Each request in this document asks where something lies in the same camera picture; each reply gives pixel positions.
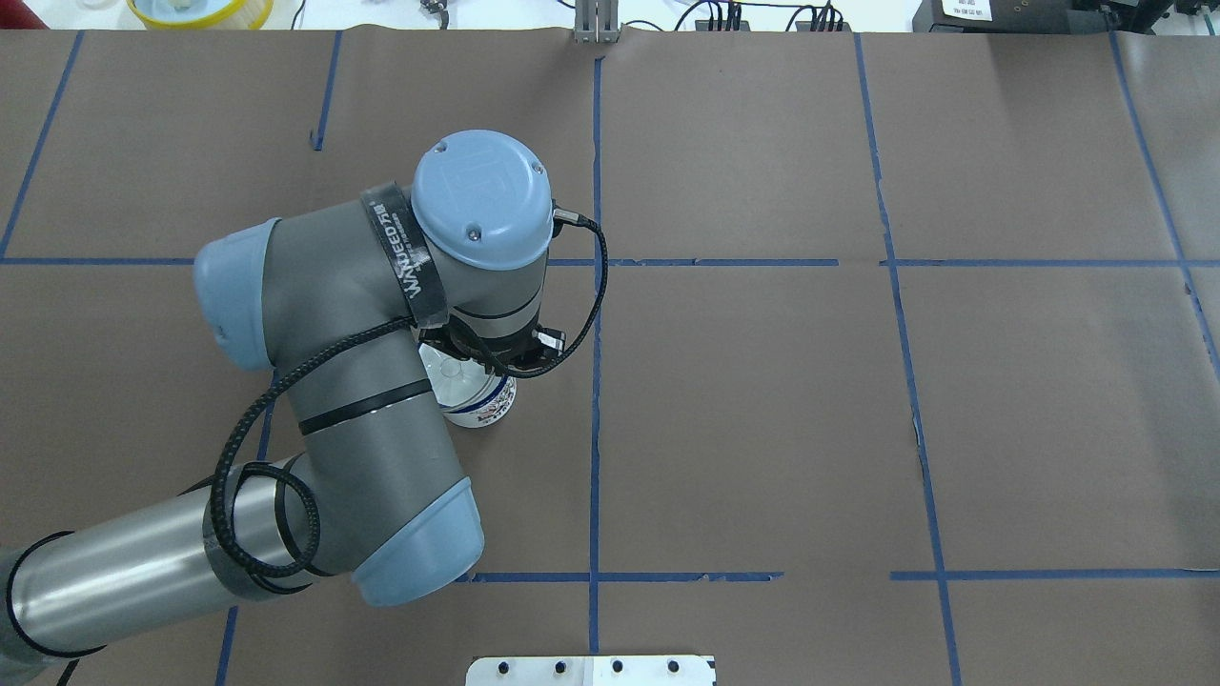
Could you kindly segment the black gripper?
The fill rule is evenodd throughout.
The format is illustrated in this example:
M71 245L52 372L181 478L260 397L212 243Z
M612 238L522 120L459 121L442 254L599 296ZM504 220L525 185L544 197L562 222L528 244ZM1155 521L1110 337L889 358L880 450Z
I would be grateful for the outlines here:
M438 330L418 330L417 342L458 361L475 361L488 374L510 377L549 374L569 356L566 333L540 326L536 319L501 337L484 337L475 322L451 319Z

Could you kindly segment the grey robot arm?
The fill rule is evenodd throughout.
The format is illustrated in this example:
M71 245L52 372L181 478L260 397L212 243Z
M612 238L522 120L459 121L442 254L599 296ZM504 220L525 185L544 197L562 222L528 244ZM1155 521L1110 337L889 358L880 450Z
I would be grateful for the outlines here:
M274 385L207 485L2 555L2 682L328 577L396 605L470 572L484 551L475 487L418 338L501 376L560 359L562 334L538 326L556 209L528 146L458 131L409 187L201 249L214 338Z

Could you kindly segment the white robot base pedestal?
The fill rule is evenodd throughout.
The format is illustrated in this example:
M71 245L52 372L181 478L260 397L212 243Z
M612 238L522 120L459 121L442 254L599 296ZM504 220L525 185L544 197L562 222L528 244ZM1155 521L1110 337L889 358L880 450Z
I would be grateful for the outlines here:
M486 655L466 685L716 685L712 655Z

